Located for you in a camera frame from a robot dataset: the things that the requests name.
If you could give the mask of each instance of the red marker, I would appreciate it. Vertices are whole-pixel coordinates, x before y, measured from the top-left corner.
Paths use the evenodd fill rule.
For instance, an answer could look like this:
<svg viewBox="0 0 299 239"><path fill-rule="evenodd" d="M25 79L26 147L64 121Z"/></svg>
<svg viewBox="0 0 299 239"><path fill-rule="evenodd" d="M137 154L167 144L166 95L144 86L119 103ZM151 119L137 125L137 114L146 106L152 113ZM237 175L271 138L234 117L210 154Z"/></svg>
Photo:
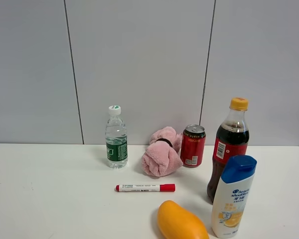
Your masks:
<svg viewBox="0 0 299 239"><path fill-rule="evenodd" d="M175 184L161 184L161 185L133 185L121 184L116 185L118 192L175 192Z"/></svg>

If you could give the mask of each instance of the white shampoo bottle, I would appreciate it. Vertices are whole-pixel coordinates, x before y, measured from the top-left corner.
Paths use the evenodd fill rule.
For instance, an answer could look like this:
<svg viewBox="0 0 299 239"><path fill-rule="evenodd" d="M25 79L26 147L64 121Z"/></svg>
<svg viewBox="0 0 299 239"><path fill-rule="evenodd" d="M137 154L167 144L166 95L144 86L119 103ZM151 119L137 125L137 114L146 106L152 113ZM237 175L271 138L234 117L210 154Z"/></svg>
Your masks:
<svg viewBox="0 0 299 239"><path fill-rule="evenodd" d="M229 158L215 194L211 222L218 238L237 234L257 161L247 155Z"/></svg>

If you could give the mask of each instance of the red can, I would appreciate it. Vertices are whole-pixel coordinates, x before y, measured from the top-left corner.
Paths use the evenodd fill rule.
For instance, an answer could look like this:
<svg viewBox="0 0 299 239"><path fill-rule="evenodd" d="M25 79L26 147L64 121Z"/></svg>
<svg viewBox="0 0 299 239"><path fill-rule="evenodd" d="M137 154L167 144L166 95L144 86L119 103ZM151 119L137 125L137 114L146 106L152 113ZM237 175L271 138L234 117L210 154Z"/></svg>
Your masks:
<svg viewBox="0 0 299 239"><path fill-rule="evenodd" d="M197 167L203 160L206 133L204 127L188 125L183 132L180 159L187 167Z"/></svg>

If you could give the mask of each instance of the white bottle cap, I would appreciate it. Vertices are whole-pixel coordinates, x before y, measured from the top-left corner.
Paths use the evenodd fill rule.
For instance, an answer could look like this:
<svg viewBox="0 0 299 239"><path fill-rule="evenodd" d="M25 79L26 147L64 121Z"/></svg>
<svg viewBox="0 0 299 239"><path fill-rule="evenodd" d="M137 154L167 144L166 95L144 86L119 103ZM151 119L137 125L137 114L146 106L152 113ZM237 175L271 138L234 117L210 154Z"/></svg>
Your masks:
<svg viewBox="0 0 299 239"><path fill-rule="evenodd" d="M111 116L118 116L121 114L121 107L119 106L110 106L109 107L109 114Z"/></svg>

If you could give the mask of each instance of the pink hair towel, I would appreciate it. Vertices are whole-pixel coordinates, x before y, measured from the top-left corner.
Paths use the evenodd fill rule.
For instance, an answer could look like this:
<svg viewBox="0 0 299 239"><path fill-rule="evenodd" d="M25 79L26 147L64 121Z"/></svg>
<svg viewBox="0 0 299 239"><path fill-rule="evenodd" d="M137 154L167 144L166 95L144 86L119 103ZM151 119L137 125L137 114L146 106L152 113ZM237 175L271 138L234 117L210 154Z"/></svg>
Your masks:
<svg viewBox="0 0 299 239"><path fill-rule="evenodd" d="M183 165L178 156L181 147L181 135L172 127L165 127L155 132L149 147L142 156L142 168L151 176L163 177Z"/></svg>

